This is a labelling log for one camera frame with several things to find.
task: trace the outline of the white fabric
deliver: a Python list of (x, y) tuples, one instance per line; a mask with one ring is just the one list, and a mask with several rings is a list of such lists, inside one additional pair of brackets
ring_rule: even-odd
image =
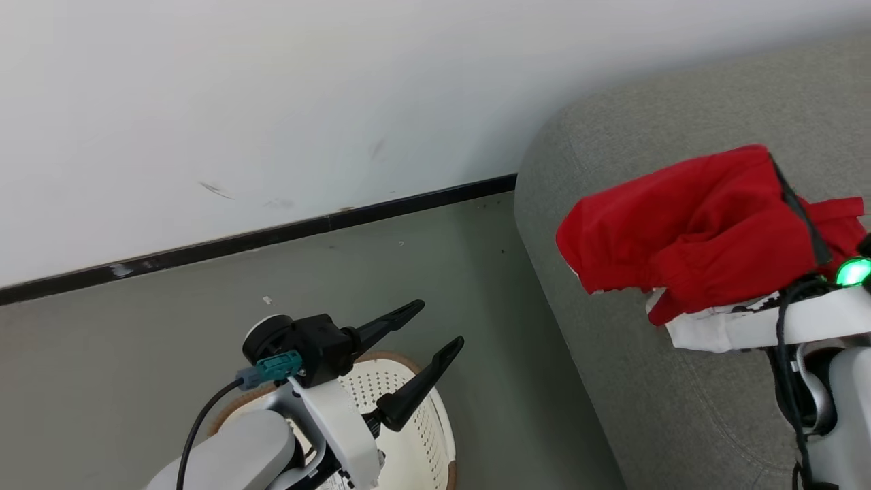
[[(646, 309), (650, 313), (653, 305), (659, 301), (665, 292), (665, 288), (655, 289), (647, 300)], [(760, 306), (768, 298), (777, 297), (779, 293), (772, 293), (744, 303), (715, 306), (696, 313), (684, 313), (665, 324), (668, 334), (672, 338), (672, 345), (679, 349), (707, 350), (709, 352), (726, 352), (734, 350), (732, 339), (729, 336), (727, 325), (737, 318), (752, 315), (752, 313), (732, 313), (726, 315), (736, 306), (754, 308)]]

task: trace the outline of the gray sofa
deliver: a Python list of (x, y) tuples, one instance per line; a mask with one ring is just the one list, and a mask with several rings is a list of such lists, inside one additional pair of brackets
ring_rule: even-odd
[(764, 354), (675, 350), (640, 292), (587, 296), (557, 226), (587, 194), (750, 143), (811, 201), (867, 200), (869, 107), (871, 35), (853, 33), (600, 92), (538, 134), (517, 226), (629, 488), (789, 488), (793, 435)]

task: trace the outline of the black baseboard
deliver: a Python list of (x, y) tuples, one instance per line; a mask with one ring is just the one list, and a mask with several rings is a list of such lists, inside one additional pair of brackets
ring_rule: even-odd
[(0, 289), (0, 305), (18, 303), (43, 296), (56, 295), (74, 289), (88, 288), (149, 272), (171, 269), (181, 265), (210, 260), (224, 255), (238, 254), (276, 243), (289, 242), (305, 236), (349, 228), (373, 221), (385, 220), (402, 214), (438, 208), (447, 204), (468, 201), (514, 189), (517, 175), (505, 175), (481, 180), (463, 186), (451, 187), (405, 199), (383, 202), (364, 208), (350, 209), (312, 220), (298, 221), (275, 228), (263, 229), (245, 235), (236, 235), (191, 247), (168, 250), (129, 261), (106, 264), (93, 269), (79, 270), (61, 276), (47, 277)]

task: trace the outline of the white laundry basket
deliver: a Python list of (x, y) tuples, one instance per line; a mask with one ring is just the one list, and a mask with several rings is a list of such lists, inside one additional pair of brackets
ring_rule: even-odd
[[(361, 357), (354, 369), (339, 382), (351, 395), (360, 413), (371, 412), (381, 395), (392, 393), (420, 372), (413, 362), (393, 352), (372, 352)], [(270, 386), (234, 400), (215, 420), (210, 435), (229, 418), (259, 408), (258, 400), (274, 390)], [(294, 434), (303, 450), (310, 445), (300, 437), (293, 422)], [(448, 413), (442, 398), (433, 388), (429, 396), (401, 432), (381, 430), (378, 448), (387, 455), (379, 479), (380, 490), (455, 490), (456, 447), (450, 430)], [(321, 490), (346, 490), (338, 475), (327, 480)]]

